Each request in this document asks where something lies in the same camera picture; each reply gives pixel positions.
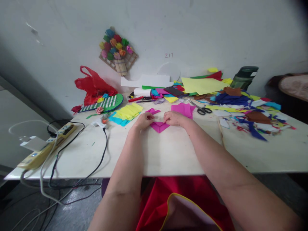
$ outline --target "table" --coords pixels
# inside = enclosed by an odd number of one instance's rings
[[[163,121],[164,112],[171,109],[169,102],[154,105],[153,102],[140,103],[144,107],[142,112],[150,108],[159,109],[155,114],[155,121]],[[72,121],[82,122],[86,125],[83,132],[61,154],[54,179],[80,179],[85,178],[98,165],[106,138],[100,127],[93,127],[91,122],[98,119],[92,116],[95,111],[82,112]],[[195,109],[193,119],[216,141],[221,143],[220,131],[214,114],[199,115]],[[106,129],[108,135],[108,147],[100,168],[91,178],[110,177],[119,155],[124,146],[129,129],[136,118],[128,125],[122,127],[109,122]],[[287,129],[278,136],[266,136],[268,142],[258,140],[243,131],[222,127],[226,149],[251,173],[291,173],[308,172],[308,125],[289,117],[289,124],[296,130]],[[59,147],[68,143],[82,128],[77,130]],[[149,127],[142,134],[142,148],[145,156],[145,176],[169,176],[169,175],[201,175],[203,170],[197,160],[191,141],[185,130],[181,127],[170,126],[162,133],[157,133]],[[55,153],[47,163],[48,166],[44,179],[49,179]],[[15,168],[6,180],[18,180],[23,169]],[[39,169],[26,173],[30,180],[39,179]]]

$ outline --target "water bottle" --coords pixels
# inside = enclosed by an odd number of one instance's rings
[[[253,78],[258,72],[258,67],[256,66],[244,66],[238,71],[234,76],[233,81],[230,85],[232,88],[241,88],[247,90],[249,85],[252,83]]]

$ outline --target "paper flower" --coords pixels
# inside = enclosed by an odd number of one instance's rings
[[[103,42],[100,42],[100,43],[99,43],[99,47],[100,47],[102,50],[105,49],[104,43],[103,43]]]
[[[132,49],[132,47],[130,47],[130,46],[127,46],[126,47],[126,50],[127,50],[127,52],[129,53],[129,54],[132,54],[134,51],[133,51],[133,49]]]
[[[96,109],[96,114],[101,114],[104,111],[104,109],[102,107],[98,107]]]
[[[118,52],[114,53],[113,56],[115,57],[115,59],[121,59],[121,56]]]
[[[115,32],[111,29],[107,29],[106,35],[108,35],[109,38],[113,38],[115,36]]]
[[[106,42],[109,42],[109,41],[110,41],[110,38],[109,38],[107,35],[104,35],[104,40],[105,40]]]
[[[116,40],[114,38],[110,39],[110,43],[114,47],[116,45]]]
[[[129,44],[129,41],[126,38],[122,39],[122,45],[125,47]]]
[[[103,56],[104,58],[107,58],[107,51],[102,50],[102,56]]]
[[[81,110],[82,104],[75,106],[71,109],[74,112],[74,115],[77,114]]]
[[[114,54],[116,52],[116,49],[113,47],[110,51],[111,54]]]
[[[115,39],[117,42],[122,42],[122,38],[121,38],[119,35],[115,35],[115,36],[114,36],[114,39]]]
[[[120,49],[120,50],[119,50],[119,54],[120,54],[121,56],[125,56],[126,52],[125,52],[125,50]]]
[[[107,59],[108,59],[108,60],[114,60],[113,54],[111,54],[110,52],[108,52],[108,54],[107,54]]]
[[[105,47],[105,51],[107,51],[107,52],[110,51],[110,49],[111,49],[111,45],[108,42],[104,43],[104,47]]]
[[[122,49],[123,45],[122,45],[121,43],[117,43],[117,44],[115,45],[115,47],[116,47],[118,50],[120,50],[120,49]]]

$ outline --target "floor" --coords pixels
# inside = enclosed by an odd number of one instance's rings
[[[298,215],[304,217],[307,211],[308,193],[297,185],[287,174],[262,174],[255,175],[263,184],[265,184],[270,190],[272,190],[277,196],[279,196],[287,205],[289,205]],[[76,181],[60,181],[59,184],[72,184]],[[93,183],[94,180],[90,179],[87,183]],[[99,185],[87,186],[84,188],[74,189],[71,194],[67,196],[63,201],[65,203],[73,200],[86,197],[90,195],[95,189],[99,188]],[[5,199],[13,199],[7,206],[15,203],[19,199],[38,192],[38,189],[28,188],[24,185],[17,185],[11,193],[7,195]],[[51,195],[58,197],[58,191],[46,190]],[[50,221],[48,227],[45,229],[46,224],[49,222],[55,208],[51,208],[48,211],[47,217],[44,221],[44,214],[38,220],[37,225],[33,231],[46,230],[46,231],[84,231],[87,230],[90,221],[94,215],[94,212],[101,200],[100,190],[96,191],[89,198],[78,201],[67,206],[58,206],[55,214]],[[48,207],[48,199],[43,197],[39,192],[35,193],[15,205],[9,207],[4,212],[0,212],[0,226],[2,231],[10,231],[17,222],[26,215],[29,211],[38,208],[41,211]],[[36,216],[38,212],[32,212],[29,214],[14,230],[22,231],[23,228],[29,223],[29,221]],[[30,231],[34,226],[34,222],[29,225],[25,231]]]

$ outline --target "pen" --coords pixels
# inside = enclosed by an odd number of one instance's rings
[[[145,100],[145,101],[137,101],[136,103],[145,103],[145,102],[154,102],[156,100]]]

